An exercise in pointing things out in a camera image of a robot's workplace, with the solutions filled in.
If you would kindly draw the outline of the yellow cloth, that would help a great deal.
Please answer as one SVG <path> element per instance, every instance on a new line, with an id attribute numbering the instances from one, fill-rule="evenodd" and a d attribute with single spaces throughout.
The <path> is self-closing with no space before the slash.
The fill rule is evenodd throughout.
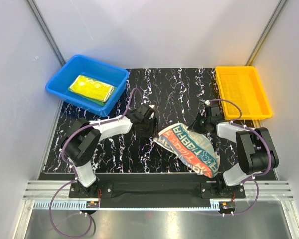
<path id="1" fill-rule="evenodd" d="M 113 85 L 79 75 L 68 88 L 69 91 L 85 98 L 105 103 L 115 90 Z"/>

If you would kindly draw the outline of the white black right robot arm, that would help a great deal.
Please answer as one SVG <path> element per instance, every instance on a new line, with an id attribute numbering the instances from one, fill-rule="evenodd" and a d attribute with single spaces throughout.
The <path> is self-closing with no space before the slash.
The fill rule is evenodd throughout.
<path id="1" fill-rule="evenodd" d="M 206 106 L 204 113 L 198 113 L 189 130 L 224 138 L 235 143 L 237 148 L 238 163 L 217 176 L 214 183 L 202 183 L 202 198 L 244 198 L 243 182 L 253 176 L 264 175 L 279 165 L 279 158 L 266 128 L 246 129 L 224 121 L 217 105 Z"/>

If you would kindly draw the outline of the teal patterned cloth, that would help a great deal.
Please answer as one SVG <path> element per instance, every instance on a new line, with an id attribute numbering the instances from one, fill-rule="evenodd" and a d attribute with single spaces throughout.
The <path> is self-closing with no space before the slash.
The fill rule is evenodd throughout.
<path id="1" fill-rule="evenodd" d="M 182 123 L 173 124 L 158 133 L 155 142 L 172 152 L 197 175 L 213 178 L 218 174 L 220 156 L 210 140 L 188 130 Z"/>

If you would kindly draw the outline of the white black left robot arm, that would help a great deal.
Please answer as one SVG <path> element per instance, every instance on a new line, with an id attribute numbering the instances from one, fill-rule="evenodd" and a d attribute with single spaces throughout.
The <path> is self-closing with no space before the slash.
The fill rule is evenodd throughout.
<path id="1" fill-rule="evenodd" d="M 72 166 L 75 180 L 73 192 L 93 197 L 100 192 L 97 176 L 92 169 L 92 156 L 98 143 L 119 134 L 134 132 L 142 137 L 157 137 L 155 105 L 142 104 L 138 109 L 125 111 L 114 118 L 87 121 L 80 118 L 74 122 L 62 143 L 61 157 Z"/>

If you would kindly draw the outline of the green microfiber towel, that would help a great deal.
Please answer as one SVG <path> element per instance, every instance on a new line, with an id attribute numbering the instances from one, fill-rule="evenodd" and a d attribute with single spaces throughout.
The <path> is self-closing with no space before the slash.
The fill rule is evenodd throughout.
<path id="1" fill-rule="evenodd" d="M 101 101 L 101 100 L 97 100 L 97 99 L 93 99 L 93 98 L 90 98 L 89 100 L 96 104 L 104 106 L 107 103 L 107 101 L 111 98 L 112 95 L 113 95 L 113 92 L 109 94 L 109 96 L 106 98 L 105 101 Z"/>

